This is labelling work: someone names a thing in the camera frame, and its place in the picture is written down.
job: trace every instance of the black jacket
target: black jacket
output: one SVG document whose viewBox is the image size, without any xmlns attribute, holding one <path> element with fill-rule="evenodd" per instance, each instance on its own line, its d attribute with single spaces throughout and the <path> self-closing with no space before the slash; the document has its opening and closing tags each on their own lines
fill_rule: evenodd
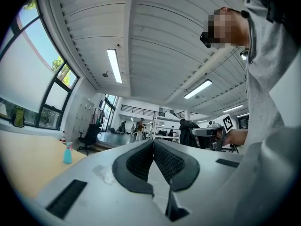
<svg viewBox="0 0 301 226">
<path fill-rule="evenodd" d="M 197 147 L 196 140 L 191 134 L 190 129 L 199 128 L 198 125 L 192 121 L 183 121 L 180 125 L 180 144 Z"/>
</svg>

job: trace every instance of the rectangular light fixture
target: rectangular light fixture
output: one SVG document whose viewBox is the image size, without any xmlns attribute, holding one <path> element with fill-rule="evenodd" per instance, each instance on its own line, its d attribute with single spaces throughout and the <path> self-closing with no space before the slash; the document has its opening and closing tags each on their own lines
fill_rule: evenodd
<svg viewBox="0 0 301 226">
<path fill-rule="evenodd" d="M 225 112 L 228 112 L 228 111 L 233 111 L 233 110 L 236 110 L 236 109 L 241 108 L 241 107 L 243 107 L 243 105 L 239 105 L 239 106 L 233 107 L 233 108 L 225 110 L 223 112 L 225 113 Z"/>
<path fill-rule="evenodd" d="M 193 97 L 194 95 L 196 95 L 197 93 L 199 93 L 200 91 L 202 91 L 203 89 L 207 88 L 209 85 L 212 84 L 211 80 L 206 80 L 204 83 L 202 83 L 200 86 L 198 86 L 197 88 L 195 88 L 193 91 L 191 91 L 189 94 L 185 95 L 184 98 L 185 99 L 189 99 L 191 97 Z"/>
<path fill-rule="evenodd" d="M 239 118 L 239 117 L 243 117 L 243 116 L 246 116 L 246 115 L 248 115 L 249 113 L 247 113 L 247 114 L 243 114 L 243 115 L 238 115 L 237 116 L 237 118 Z"/>
<path fill-rule="evenodd" d="M 118 61 L 117 61 L 117 53 L 115 49 L 108 49 L 107 50 L 108 56 L 109 56 L 109 60 L 111 63 L 111 67 L 116 79 L 117 83 L 122 83 L 122 79 L 120 76 L 120 71 L 119 71 L 119 66 L 118 66 Z"/>
</svg>

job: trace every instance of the black railing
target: black railing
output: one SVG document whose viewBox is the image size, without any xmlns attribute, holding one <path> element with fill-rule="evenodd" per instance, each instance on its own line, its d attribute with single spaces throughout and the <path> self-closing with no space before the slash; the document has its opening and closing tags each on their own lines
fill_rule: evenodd
<svg viewBox="0 0 301 226">
<path fill-rule="evenodd" d="M 190 115 L 195 115 L 195 114 L 198 114 L 198 113 L 195 113 L 195 112 L 191 112 Z M 178 117 L 179 119 L 183 119 L 185 118 L 185 111 L 181 111 L 177 114 L 175 114 L 176 117 Z"/>
<path fill-rule="evenodd" d="M 132 107 L 129 105 L 121 105 L 121 111 L 131 112 L 131 113 L 136 113 L 136 114 L 141 114 L 141 115 L 148 115 L 148 116 L 153 116 L 153 117 L 155 117 L 156 115 L 165 116 L 165 113 L 163 113 L 163 112 L 145 110 L 142 108 Z"/>
</svg>

